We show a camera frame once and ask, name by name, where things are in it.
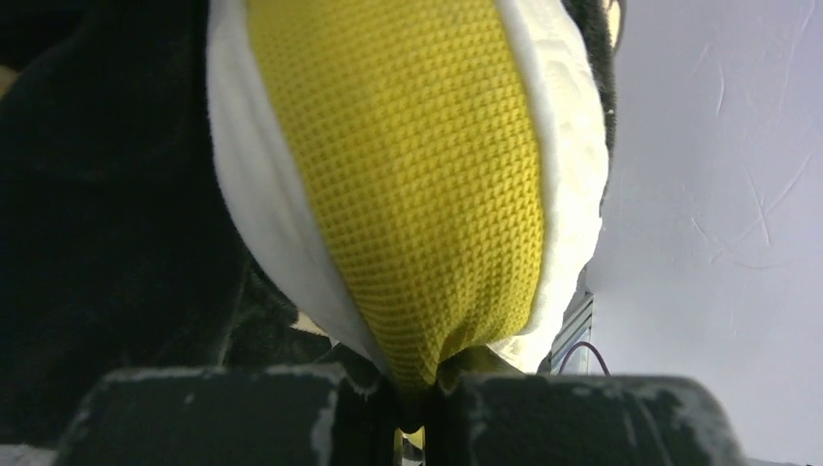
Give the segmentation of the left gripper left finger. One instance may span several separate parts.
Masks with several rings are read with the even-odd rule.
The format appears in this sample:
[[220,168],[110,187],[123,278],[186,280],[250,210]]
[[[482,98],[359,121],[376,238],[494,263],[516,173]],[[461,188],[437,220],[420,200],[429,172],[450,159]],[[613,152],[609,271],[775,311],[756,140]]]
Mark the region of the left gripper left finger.
[[339,364],[116,371],[81,403],[59,465],[391,465],[377,379]]

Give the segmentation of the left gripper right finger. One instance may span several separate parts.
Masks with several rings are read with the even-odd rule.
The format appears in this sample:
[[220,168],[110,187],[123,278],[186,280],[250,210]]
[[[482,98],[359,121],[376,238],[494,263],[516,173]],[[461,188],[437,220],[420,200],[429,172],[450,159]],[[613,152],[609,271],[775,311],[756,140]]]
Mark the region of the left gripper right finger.
[[718,401],[673,377],[464,374],[425,425],[429,465],[744,465]]

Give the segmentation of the cream pillow with yellow edge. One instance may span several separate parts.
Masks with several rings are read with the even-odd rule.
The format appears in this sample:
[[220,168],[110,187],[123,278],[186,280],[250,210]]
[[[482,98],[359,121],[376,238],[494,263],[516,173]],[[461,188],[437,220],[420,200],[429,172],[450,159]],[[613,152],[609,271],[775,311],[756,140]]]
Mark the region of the cream pillow with yellow edge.
[[613,146],[604,1],[213,1],[214,166],[265,275],[406,393],[488,348],[534,373]]

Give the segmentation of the black floral pillowcase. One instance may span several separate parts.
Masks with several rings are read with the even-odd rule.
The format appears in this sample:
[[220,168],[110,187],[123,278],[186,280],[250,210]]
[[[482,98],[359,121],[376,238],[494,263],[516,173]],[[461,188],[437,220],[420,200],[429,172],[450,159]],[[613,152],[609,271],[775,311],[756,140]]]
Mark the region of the black floral pillowcase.
[[[304,315],[220,191],[212,2],[92,1],[60,15],[65,33],[2,96],[3,444],[55,449],[115,371],[275,364]],[[416,393],[372,362],[401,427],[424,424],[445,362]]]

